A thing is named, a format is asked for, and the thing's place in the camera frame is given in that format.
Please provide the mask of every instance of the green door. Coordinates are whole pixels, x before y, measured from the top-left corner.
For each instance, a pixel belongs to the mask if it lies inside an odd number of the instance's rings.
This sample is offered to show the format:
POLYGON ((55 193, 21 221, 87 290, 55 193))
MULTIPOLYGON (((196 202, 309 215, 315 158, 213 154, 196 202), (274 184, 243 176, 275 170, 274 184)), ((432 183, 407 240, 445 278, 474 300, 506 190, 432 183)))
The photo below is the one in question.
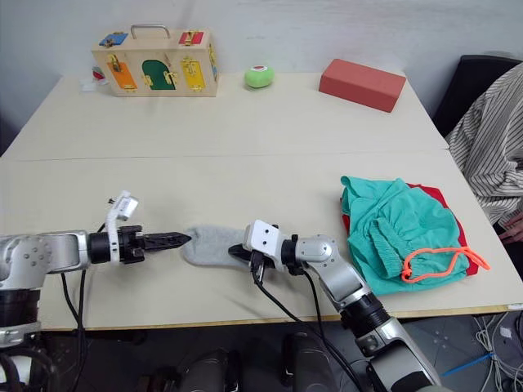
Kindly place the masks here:
POLYGON ((151 90, 176 90, 173 73, 167 66, 158 60, 146 60, 141 65, 145 80, 151 90))

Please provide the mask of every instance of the black chair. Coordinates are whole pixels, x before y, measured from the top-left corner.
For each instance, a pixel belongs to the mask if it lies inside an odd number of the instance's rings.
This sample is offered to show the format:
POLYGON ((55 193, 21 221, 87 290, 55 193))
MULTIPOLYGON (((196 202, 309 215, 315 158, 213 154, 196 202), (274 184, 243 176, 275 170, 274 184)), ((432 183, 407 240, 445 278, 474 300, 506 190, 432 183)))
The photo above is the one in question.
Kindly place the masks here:
POLYGON ((521 60, 496 56, 461 56, 456 72, 432 121, 447 136, 490 85, 521 60))

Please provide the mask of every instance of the cable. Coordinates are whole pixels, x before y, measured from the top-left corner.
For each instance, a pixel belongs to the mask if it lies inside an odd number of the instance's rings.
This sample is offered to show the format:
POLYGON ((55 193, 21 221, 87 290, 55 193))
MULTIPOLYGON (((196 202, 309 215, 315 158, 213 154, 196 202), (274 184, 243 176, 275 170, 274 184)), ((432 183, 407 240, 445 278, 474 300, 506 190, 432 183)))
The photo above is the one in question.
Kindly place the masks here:
POLYGON ((6 354, 9 354, 10 356, 19 355, 29 357, 33 359, 35 362, 38 362, 47 375, 47 388, 45 389, 45 391, 60 391, 60 375, 58 374, 58 369, 53 364, 51 359, 47 357, 44 353, 24 347, 14 347, 12 349, 7 350, 6 354))
POLYGON ((9 392, 22 392, 22 385, 20 383, 20 376, 16 365, 7 354, 0 354, 0 365, 6 374, 6 385, 9 392))
POLYGON ((453 367, 452 369, 448 370, 447 372, 441 374, 441 376, 442 377, 447 377, 447 376, 450 376, 451 374, 454 374, 454 373, 457 373, 457 372, 461 372, 463 369, 469 368, 470 366, 474 366, 477 363, 480 363, 480 362, 485 361, 486 359, 492 358, 493 356, 494 356, 494 354, 492 354, 492 353, 488 353, 488 354, 482 355, 479 358, 473 359, 472 361, 467 362, 467 363, 465 363, 463 365, 460 365, 460 366, 457 366, 457 367, 453 367))
POLYGON ((80 377, 82 375, 83 367, 87 361, 87 339, 85 337, 85 329, 83 327, 83 295, 85 289, 85 275, 86 271, 82 271, 82 277, 80 278, 80 300, 78 302, 78 371, 74 378, 74 383, 71 388, 71 392, 74 392, 78 388, 80 377))
MULTIPOLYGON (((354 379, 358 380, 358 377, 355 374, 354 370, 352 369, 351 364, 346 362, 345 357, 343 357, 343 354, 340 353, 339 350, 333 344, 331 344, 330 341, 327 341, 327 338, 325 337, 323 322, 321 320, 320 303, 318 301, 318 294, 316 292, 316 287, 315 287, 314 282, 312 281, 312 278, 309 275, 309 273, 306 272, 305 270, 303 270, 303 274, 305 275, 305 277, 309 281, 309 284, 311 285, 312 296, 314 297, 314 305, 316 308, 316 318, 318 320, 318 329, 320 330, 320 338, 321 338, 322 342, 324 343, 325 348, 333 356, 333 358, 336 359, 338 364, 340 363, 340 360, 342 362, 344 362, 344 364, 346 365, 346 368, 350 372, 350 375, 352 375, 354 377, 354 378, 351 377, 351 379, 353 381, 354 381, 354 379)), ((361 388, 361 384, 359 382, 356 383, 356 386, 361 388)))
MULTIPOLYGON (((97 233, 100 233, 105 228, 105 223, 103 223, 100 228, 96 231, 97 233)), ((76 312, 73 303, 69 297, 69 290, 67 288, 67 279, 65 278, 65 274, 60 274, 62 278, 62 286, 64 288, 64 297, 65 302, 67 302, 67 306, 69 307, 69 310, 71 311, 71 314, 74 317, 74 320, 76 321, 77 325, 77 331, 78 331, 78 359, 77 359, 77 367, 78 370, 76 372, 76 377, 74 378, 73 386, 71 387, 70 392, 74 392, 78 388, 78 383, 80 382, 80 377, 82 375, 83 367, 85 366, 85 362, 87 361, 87 338, 85 336, 85 328, 83 326, 83 302, 84 302, 84 293, 85 293, 85 278, 86 278, 86 270, 82 271, 82 275, 80 278, 80 298, 78 301, 78 312, 76 312)))
MULTIPOLYGON (((266 295, 267 298, 269 298, 272 302, 274 302, 287 316, 289 316, 296 323, 309 329, 311 332, 313 332, 315 335, 317 335, 321 338, 321 334, 318 331, 316 331, 313 327, 311 327, 307 323, 301 321, 298 317, 296 317, 294 314, 292 314, 281 302, 279 302, 274 296, 272 296, 272 294, 270 294, 263 287, 262 282, 260 282, 260 279, 258 278, 258 276, 256 274, 256 270, 251 271, 251 273, 253 275, 254 283, 257 285, 257 287, 260 289, 260 291, 266 295)), ((334 347, 334 345, 328 339, 325 339, 325 343, 326 343, 326 346, 330 347, 333 350, 333 352, 336 354, 333 357, 336 360, 336 362, 340 365, 340 367, 343 369, 343 371, 351 378, 352 382, 354 382, 354 384, 356 385, 356 387, 359 390, 363 390, 360 381, 355 376, 354 372, 351 370, 347 360, 342 356, 342 354, 336 349, 336 347, 334 347)))
POLYGON ((62 278, 62 288, 64 289, 64 297, 65 302, 67 302, 67 306, 69 307, 69 310, 71 311, 71 314, 74 317, 74 321, 76 321, 76 324, 78 324, 78 313, 76 313, 76 309, 73 306, 73 302, 71 302, 71 298, 69 297, 69 289, 67 288, 67 279, 65 278, 65 274, 60 274, 62 278))
MULTIPOLYGON (((370 362, 367 359, 356 359, 356 360, 352 361, 351 363, 349 363, 349 365, 353 369, 354 365, 357 363, 365 363, 366 367, 370 364, 370 362)), ((345 375, 346 375, 345 373, 342 373, 342 376, 340 377, 340 386, 338 388, 338 390, 340 390, 340 391, 345 389, 346 382, 345 383, 343 382, 343 376, 345 376, 345 375)))
POLYGON ((514 320, 514 328, 516 329, 517 340, 520 342, 520 346, 523 349, 523 338, 521 337, 521 319, 523 318, 523 310, 520 315, 514 320))
POLYGON ((501 315, 496 320, 496 316, 493 316, 488 323, 485 322, 485 319, 481 317, 481 322, 483 323, 483 326, 481 326, 480 322, 478 322, 477 318, 473 318, 476 322, 479 331, 476 332, 476 339, 480 342, 480 344, 483 346, 483 348, 488 351, 490 354, 492 354, 492 358, 490 361, 490 368, 489 373, 487 374, 487 377, 485 378, 485 382, 483 386, 481 387, 481 391, 483 392, 485 390, 485 387, 490 379, 490 376, 494 372, 494 385, 497 392, 503 392, 503 375, 507 376, 512 381, 512 388, 513 391, 523 390, 523 375, 520 375, 521 370, 523 370, 523 363, 519 367, 513 367, 512 365, 504 362, 497 354, 495 349, 495 337, 496 332, 498 331, 501 322, 507 317, 508 312, 501 315), (496 324, 494 326, 494 329, 492 330, 491 334, 489 333, 489 327, 492 325, 492 323, 496 321, 496 324))

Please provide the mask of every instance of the orange cord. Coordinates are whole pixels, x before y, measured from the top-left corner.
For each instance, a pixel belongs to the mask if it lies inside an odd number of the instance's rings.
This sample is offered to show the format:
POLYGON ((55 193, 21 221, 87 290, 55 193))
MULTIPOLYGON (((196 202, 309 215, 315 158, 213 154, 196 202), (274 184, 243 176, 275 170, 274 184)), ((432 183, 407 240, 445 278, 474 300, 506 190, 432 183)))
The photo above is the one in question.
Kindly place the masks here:
POLYGON ((418 249, 417 251, 412 252, 405 258, 405 262, 403 263, 403 271, 401 271, 401 280, 403 280, 405 283, 417 283, 420 280, 424 280, 426 278, 443 278, 444 276, 447 276, 452 272, 459 255, 465 255, 473 263, 478 264, 480 267, 483 267, 486 270, 490 270, 489 263, 487 263, 485 261, 485 259, 483 259, 483 257, 481 257, 480 255, 475 253, 469 247, 441 247, 439 249, 430 249, 429 247, 425 247, 423 249, 418 249), (449 268, 446 271, 423 274, 423 275, 418 276, 417 278, 410 279, 410 276, 412 275, 412 269, 410 268, 410 261, 414 257, 419 255, 420 253, 443 253, 443 252, 454 252, 454 256, 452 257, 452 260, 450 261, 449 268))

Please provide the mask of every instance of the red foam block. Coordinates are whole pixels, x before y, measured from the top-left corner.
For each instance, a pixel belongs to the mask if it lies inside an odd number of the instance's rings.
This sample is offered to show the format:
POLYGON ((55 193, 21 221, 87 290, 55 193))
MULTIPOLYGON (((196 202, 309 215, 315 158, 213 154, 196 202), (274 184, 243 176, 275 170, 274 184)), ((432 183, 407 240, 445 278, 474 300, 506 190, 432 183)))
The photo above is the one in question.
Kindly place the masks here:
POLYGON ((321 75, 320 91, 391 112, 404 84, 404 76, 336 59, 321 75))

